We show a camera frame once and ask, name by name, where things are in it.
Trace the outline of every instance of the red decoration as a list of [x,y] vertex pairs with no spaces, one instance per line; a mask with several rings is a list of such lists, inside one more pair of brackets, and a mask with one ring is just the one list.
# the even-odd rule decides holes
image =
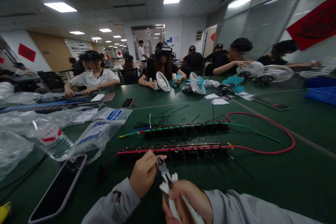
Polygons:
[[214,32],[210,37],[212,41],[215,41],[215,36],[216,36],[216,32]]
[[19,45],[19,54],[27,60],[35,61],[36,52],[21,43]]
[[303,51],[336,34],[336,0],[327,0],[287,28]]

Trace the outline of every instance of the red wire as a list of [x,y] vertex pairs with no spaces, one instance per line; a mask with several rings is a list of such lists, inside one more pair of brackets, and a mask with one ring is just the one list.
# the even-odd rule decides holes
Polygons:
[[250,113],[244,113],[244,112],[232,112],[232,113],[229,113],[229,114],[226,115],[226,118],[227,118],[228,120],[230,120],[230,119],[229,119],[229,115],[231,115],[231,114],[246,114],[246,115],[250,115],[250,116],[257,116],[257,117],[260,117],[260,118],[262,118],[262,119],[268,120],[268,121],[270,121],[270,122],[276,124],[276,125],[279,126],[283,131],[285,131],[286,134],[291,138],[291,140],[292,140],[292,145],[289,146],[288,148],[284,149],[284,150],[279,150],[279,151],[276,151],[276,152],[262,152],[262,151],[259,151],[259,150],[253,150],[253,149],[247,148],[247,147],[245,147],[245,146],[237,146],[237,145],[225,146],[226,148],[240,148],[240,149],[245,149],[245,150],[248,150],[248,151],[256,152],[256,153],[259,153],[259,154],[277,155],[277,154],[282,154],[282,153],[288,152],[288,151],[290,151],[291,149],[293,149],[293,148],[295,147],[296,142],[295,142],[294,137],[288,132],[288,130],[286,130],[284,127],[282,127],[282,126],[281,126],[280,124],[278,124],[277,122],[274,122],[274,121],[272,121],[271,119],[268,119],[268,118],[266,118],[266,117],[262,117],[262,116],[260,116],[260,115],[255,115],[255,114],[250,114]]

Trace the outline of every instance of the phone screen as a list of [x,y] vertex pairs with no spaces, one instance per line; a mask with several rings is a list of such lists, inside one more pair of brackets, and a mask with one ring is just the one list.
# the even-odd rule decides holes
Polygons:
[[132,105],[132,102],[133,102],[133,98],[128,98],[124,101],[124,104],[121,106],[122,108],[125,107],[125,108],[128,108]]
[[81,155],[68,159],[65,162],[42,201],[30,217],[31,222],[57,213],[84,160],[85,155]]

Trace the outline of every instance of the bottle label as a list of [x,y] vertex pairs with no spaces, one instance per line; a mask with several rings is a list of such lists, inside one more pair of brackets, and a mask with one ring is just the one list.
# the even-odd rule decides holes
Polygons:
[[53,141],[55,141],[60,135],[62,135],[62,133],[63,132],[59,127],[54,126],[49,129],[44,136],[39,137],[39,139],[44,145],[49,145]]

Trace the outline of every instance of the workbench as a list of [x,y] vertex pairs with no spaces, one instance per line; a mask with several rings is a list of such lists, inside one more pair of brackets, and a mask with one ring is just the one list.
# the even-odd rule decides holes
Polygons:
[[[208,76],[221,82],[226,76]],[[304,98],[304,79],[293,77],[281,83],[261,86],[250,80],[242,85],[246,92],[269,98],[290,107],[289,111],[279,112],[254,101],[246,101],[235,97],[227,105],[214,106],[212,112],[211,99],[202,95],[188,95],[181,91],[182,83],[169,93],[155,91],[140,85],[124,85],[113,88],[116,93],[112,102],[105,105],[120,108],[125,99],[134,98],[136,106],[116,135],[107,143],[105,151],[92,164],[86,166],[77,181],[63,212],[45,223],[80,223],[85,214],[102,196],[125,177],[130,177],[133,163],[122,163],[118,157],[112,158],[108,165],[107,177],[98,182],[99,166],[105,167],[111,156],[110,149],[135,146],[174,144],[173,139],[146,140],[143,135],[132,135],[118,138],[134,130],[136,122],[147,122],[147,116],[160,116],[165,112],[168,124],[180,124],[196,120],[207,121],[230,112],[258,113],[282,124],[296,133],[296,146],[293,150],[280,155],[260,155],[240,149],[229,149],[228,153],[254,178],[251,179],[237,164],[230,159],[167,161],[170,173],[177,172],[179,179],[187,179],[204,190],[228,189],[238,193],[251,194],[268,202],[274,203],[323,223],[336,223],[336,172],[335,172],[335,129],[332,117],[335,118],[336,107]],[[206,89],[206,95],[215,93]],[[230,119],[239,124],[249,126],[263,134],[281,141],[277,143],[240,126],[230,125],[227,131],[198,135],[194,142],[221,142],[232,145],[243,145],[262,151],[277,151],[291,145],[290,138],[281,129],[265,120],[249,115],[233,114]],[[89,122],[65,128],[63,131],[75,142]],[[190,141],[181,137],[178,142]],[[43,157],[43,152],[34,148],[33,152],[0,183],[1,188],[14,181],[35,165]],[[232,174],[226,164],[234,169]],[[55,178],[62,163],[47,158],[7,199],[13,204],[13,215],[5,223],[27,223],[28,218]],[[154,180],[149,192],[141,199],[140,205],[133,212],[127,223],[164,223],[162,211],[162,193],[159,185],[160,174]],[[2,200],[14,187],[0,192]]]

